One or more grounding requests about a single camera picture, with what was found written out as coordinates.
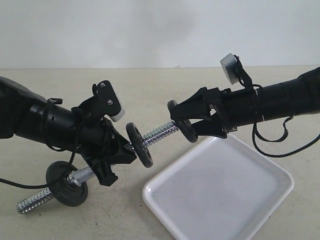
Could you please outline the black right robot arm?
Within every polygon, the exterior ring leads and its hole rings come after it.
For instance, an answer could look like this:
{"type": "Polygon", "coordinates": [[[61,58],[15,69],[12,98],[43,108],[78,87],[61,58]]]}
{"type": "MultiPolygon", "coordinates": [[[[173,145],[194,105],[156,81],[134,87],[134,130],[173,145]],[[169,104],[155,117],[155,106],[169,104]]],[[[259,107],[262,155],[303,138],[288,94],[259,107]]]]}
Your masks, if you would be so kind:
{"type": "Polygon", "coordinates": [[[241,126],[320,111],[319,68],[257,89],[245,71],[241,76],[246,83],[243,89],[202,87],[181,103],[167,103],[170,118],[189,142],[199,136],[225,139],[241,126]]]}

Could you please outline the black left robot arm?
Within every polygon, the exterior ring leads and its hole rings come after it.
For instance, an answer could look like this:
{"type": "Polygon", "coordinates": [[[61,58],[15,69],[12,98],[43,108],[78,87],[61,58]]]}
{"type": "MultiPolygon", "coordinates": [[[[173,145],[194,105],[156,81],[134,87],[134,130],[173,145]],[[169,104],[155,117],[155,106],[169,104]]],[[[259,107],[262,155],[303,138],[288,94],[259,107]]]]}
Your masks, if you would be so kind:
{"type": "Polygon", "coordinates": [[[80,154],[99,183],[109,187],[118,179],[111,166],[131,164],[137,156],[113,126],[124,114],[110,81],[94,84],[92,93],[80,105],[65,109],[61,99],[45,99],[1,77],[0,137],[19,136],[58,152],[80,154]]]}

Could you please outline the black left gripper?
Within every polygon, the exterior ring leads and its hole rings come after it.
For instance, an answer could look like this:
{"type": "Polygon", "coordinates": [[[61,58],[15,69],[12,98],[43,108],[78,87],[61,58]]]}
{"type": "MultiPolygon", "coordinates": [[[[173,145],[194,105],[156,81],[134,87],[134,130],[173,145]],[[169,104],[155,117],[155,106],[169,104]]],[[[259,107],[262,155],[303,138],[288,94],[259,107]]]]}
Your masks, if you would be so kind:
{"type": "Polygon", "coordinates": [[[131,164],[136,158],[134,147],[117,132],[110,120],[104,118],[92,127],[83,127],[78,135],[79,153],[92,162],[92,170],[102,186],[111,186],[118,180],[111,164],[131,164]]]}

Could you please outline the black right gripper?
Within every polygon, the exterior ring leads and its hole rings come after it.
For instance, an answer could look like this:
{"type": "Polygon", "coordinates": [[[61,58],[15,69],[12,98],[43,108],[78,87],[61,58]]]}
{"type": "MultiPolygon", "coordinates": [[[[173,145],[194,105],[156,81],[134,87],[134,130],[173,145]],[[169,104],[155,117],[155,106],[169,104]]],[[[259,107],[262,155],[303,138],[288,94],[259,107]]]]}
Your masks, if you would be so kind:
{"type": "Polygon", "coordinates": [[[198,136],[226,139],[227,134],[236,132],[224,103],[224,95],[217,87],[201,87],[187,100],[173,106],[170,110],[172,120],[201,120],[192,124],[198,136]]]}

